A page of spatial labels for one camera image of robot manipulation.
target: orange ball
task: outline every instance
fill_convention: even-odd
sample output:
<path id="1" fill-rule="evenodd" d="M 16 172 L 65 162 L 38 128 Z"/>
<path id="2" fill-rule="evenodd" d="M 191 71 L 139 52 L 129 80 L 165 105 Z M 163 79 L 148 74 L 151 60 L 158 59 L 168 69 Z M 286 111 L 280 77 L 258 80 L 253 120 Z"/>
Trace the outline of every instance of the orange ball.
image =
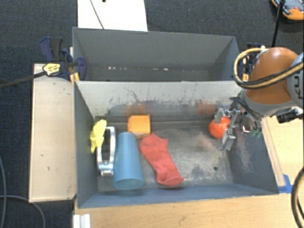
<path id="1" fill-rule="evenodd" d="M 223 116 L 219 124 L 216 124 L 213 119 L 208 124 L 208 130 L 213 137 L 221 139 L 224 136 L 224 132 L 228 129 L 229 123 L 230 118 L 227 116 Z"/>

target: bin floor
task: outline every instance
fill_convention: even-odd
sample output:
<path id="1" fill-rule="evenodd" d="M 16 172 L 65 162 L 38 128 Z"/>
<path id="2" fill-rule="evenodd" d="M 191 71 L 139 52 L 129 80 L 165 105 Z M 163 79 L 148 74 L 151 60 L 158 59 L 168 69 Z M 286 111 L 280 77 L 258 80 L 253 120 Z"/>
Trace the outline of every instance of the bin floor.
<path id="1" fill-rule="evenodd" d="M 217 150 L 220 140 L 208 132 L 211 118 L 188 122 L 153 123 L 152 132 L 168 139 L 168 151 L 185 179 L 180 186 L 204 186 L 233 183 L 226 151 Z M 124 123 L 111 123 L 117 133 L 125 131 Z M 166 188 L 156 182 L 153 168 L 140 153 L 144 185 L 142 189 Z M 99 176 L 99 191 L 114 191 L 111 177 Z"/>

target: blue tape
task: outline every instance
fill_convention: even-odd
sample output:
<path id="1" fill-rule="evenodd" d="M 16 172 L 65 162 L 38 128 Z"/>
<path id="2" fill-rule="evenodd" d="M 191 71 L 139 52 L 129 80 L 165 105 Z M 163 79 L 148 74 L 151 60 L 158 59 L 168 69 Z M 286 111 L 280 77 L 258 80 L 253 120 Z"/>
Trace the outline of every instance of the blue tape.
<path id="1" fill-rule="evenodd" d="M 286 185 L 278 187 L 279 192 L 280 193 L 291 193 L 293 186 L 290 183 L 289 177 L 288 177 L 288 175 L 285 175 L 285 174 L 283 174 L 283 176 L 284 176 Z"/>

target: orange sponge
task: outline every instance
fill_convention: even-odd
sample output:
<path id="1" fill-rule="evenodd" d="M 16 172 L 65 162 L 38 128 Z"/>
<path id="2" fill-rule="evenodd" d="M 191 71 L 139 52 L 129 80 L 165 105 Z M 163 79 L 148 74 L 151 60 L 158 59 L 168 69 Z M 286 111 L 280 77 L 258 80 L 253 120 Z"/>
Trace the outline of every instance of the orange sponge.
<path id="1" fill-rule="evenodd" d="M 134 133 L 137 137 L 149 135 L 150 116 L 149 115 L 132 115 L 128 121 L 128 131 Z"/>

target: white paper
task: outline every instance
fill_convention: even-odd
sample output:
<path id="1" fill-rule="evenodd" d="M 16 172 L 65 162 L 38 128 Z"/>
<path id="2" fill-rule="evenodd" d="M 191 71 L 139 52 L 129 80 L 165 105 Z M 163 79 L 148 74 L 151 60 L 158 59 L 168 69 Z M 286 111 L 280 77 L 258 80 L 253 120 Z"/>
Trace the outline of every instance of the white paper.
<path id="1" fill-rule="evenodd" d="M 105 29 L 148 31 L 143 0 L 92 0 Z M 78 0 L 78 27 L 101 29 L 90 0 Z"/>

